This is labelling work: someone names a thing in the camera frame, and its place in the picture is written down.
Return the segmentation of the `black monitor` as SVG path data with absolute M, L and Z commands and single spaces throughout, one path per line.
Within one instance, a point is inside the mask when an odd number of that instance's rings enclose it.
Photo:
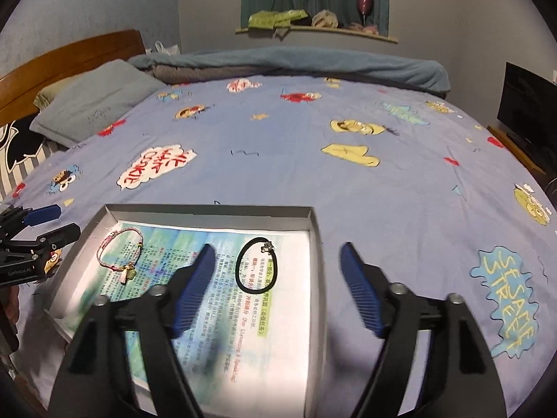
M 551 169 L 556 169 L 556 85 L 506 63 L 497 119 Z

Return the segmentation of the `wooden window shelf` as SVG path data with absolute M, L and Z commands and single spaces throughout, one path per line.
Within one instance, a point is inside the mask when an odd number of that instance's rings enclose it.
M 249 34 L 254 36 L 267 36 L 273 38 L 278 38 L 283 40 L 287 35 L 291 33 L 322 33 L 340 36 L 350 36 L 358 37 L 362 39 L 369 39 L 374 41 L 388 42 L 389 44 L 399 44 L 399 41 L 395 37 L 382 36 L 374 34 L 370 31 L 359 31 L 347 28 L 317 28 L 316 26 L 306 26 L 306 25 L 292 25 L 290 28 L 273 28 L 273 29 L 263 29 L 263 28 L 236 28 L 234 33 L 236 35 Z

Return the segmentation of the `striped black white pillow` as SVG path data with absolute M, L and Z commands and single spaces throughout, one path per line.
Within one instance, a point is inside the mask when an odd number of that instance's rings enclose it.
M 1 199 L 11 195 L 58 145 L 30 129 L 37 113 L 1 126 Z

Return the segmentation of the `grey blue pillow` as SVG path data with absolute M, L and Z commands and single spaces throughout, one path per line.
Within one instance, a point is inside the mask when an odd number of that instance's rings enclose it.
M 32 121 L 30 129 L 71 147 L 120 120 L 165 84 L 126 61 L 115 60 L 81 74 Z

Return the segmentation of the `grey shallow cardboard box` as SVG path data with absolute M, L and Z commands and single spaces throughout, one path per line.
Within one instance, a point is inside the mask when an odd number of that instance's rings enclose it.
M 313 417 L 326 313 L 307 207 L 106 205 L 46 311 L 52 417 Z

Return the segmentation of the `blue cartoon bed sheet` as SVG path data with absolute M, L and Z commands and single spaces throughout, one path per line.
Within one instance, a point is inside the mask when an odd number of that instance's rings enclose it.
M 556 211 L 487 130 L 413 91 L 317 77 L 173 86 L 64 142 L 19 202 L 86 225 L 105 204 L 310 207 L 327 282 L 322 417 L 346 417 L 381 343 L 339 250 L 416 293 L 463 295 L 516 411 L 556 349 Z

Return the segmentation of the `green cloth on shelf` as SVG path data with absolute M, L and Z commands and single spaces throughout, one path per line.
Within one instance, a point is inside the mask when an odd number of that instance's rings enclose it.
M 287 11 L 261 10 L 248 17 L 248 28 L 269 29 L 290 28 L 293 22 L 309 17 L 304 9 L 289 9 Z

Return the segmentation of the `teal folded blanket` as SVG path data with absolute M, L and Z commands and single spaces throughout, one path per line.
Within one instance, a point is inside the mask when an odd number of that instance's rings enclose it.
M 128 62 L 166 84 L 295 75 L 385 84 L 439 96 L 451 90 L 448 73 L 437 61 L 321 47 L 270 46 L 175 56 L 153 53 Z

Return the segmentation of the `wooden headboard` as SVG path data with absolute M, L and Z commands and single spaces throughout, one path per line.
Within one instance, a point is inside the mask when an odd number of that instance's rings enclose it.
M 1 124 L 34 113 L 34 99 L 42 88 L 109 61 L 126 61 L 145 50 L 141 33 L 130 29 L 76 41 L 28 61 L 1 77 Z

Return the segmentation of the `olive green pillow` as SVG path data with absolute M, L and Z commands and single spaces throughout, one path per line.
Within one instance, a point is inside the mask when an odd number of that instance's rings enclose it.
M 33 100 L 33 105 L 39 110 L 44 110 L 45 108 L 47 108 L 49 105 L 52 104 L 55 98 L 62 91 L 68 88 L 79 78 L 81 78 L 81 73 L 71 77 L 66 77 L 64 79 L 61 79 L 59 81 L 56 81 L 52 84 L 45 86 L 44 88 L 39 90 L 39 92 L 36 94 Z

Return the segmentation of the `beige cloth on shelf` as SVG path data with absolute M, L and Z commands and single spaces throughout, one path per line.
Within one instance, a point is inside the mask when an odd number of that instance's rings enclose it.
M 339 22 L 336 14 L 328 9 L 317 12 L 312 18 L 313 28 L 338 28 Z

